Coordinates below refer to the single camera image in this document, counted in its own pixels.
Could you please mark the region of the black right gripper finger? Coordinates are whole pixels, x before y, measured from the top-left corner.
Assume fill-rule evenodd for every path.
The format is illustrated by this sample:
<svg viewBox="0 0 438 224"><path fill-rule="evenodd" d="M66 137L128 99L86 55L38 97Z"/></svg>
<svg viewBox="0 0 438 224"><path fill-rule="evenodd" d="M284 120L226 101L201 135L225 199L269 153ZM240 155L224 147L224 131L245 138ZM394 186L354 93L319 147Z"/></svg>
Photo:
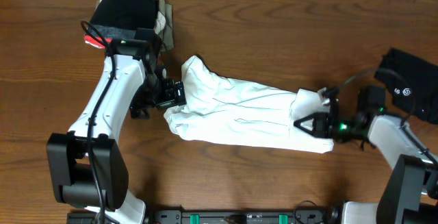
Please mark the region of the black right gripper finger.
<svg viewBox="0 0 438 224"><path fill-rule="evenodd" d="M314 138L327 138L327 113L315 112L298 119L294 127Z"/></svg>
<svg viewBox="0 0 438 224"><path fill-rule="evenodd" d="M320 100L322 105L328 106L331 114L339 114L338 94L339 87L320 89Z"/></svg>

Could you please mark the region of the white t-shirt pixel print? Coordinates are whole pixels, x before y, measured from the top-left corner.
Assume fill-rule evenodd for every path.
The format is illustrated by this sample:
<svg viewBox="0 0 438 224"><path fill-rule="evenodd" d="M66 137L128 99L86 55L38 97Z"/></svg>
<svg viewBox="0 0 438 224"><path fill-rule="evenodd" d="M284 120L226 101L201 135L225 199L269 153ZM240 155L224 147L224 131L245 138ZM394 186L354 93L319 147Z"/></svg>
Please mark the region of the white t-shirt pixel print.
<svg viewBox="0 0 438 224"><path fill-rule="evenodd" d="M164 118L182 139L313 153L333 150L332 139L314 138L294 127L294 121L309 114L328 112L316 92L222 77L195 55L181 73L186 104L168 108Z"/></svg>

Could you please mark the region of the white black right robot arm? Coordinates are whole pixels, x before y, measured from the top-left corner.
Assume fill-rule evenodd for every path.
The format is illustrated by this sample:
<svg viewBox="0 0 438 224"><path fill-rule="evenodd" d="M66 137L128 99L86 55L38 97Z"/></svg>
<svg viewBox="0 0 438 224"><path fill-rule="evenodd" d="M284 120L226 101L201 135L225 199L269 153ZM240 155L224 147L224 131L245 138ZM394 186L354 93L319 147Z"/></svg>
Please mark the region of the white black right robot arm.
<svg viewBox="0 0 438 224"><path fill-rule="evenodd" d="M386 111L385 89L366 86L359 91L357 112L341 119L337 92L299 90L292 103L293 127L313 144L360 140L378 149L392 169L378 203L347 201L326 213L326 223L436 223L437 156L417 138L409 124Z"/></svg>

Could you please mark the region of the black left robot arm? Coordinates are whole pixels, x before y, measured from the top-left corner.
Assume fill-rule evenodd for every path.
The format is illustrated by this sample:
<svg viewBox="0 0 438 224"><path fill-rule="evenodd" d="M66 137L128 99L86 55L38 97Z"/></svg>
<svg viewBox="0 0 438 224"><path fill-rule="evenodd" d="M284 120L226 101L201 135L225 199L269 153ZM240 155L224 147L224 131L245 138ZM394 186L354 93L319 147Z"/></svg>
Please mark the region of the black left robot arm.
<svg viewBox="0 0 438 224"><path fill-rule="evenodd" d="M65 134L53 133L47 157L55 200L90 211L90 223L145 223L146 204L128 189L118 141L127 115L185 105L182 82L159 65L160 40L116 40L105 46L102 76Z"/></svg>

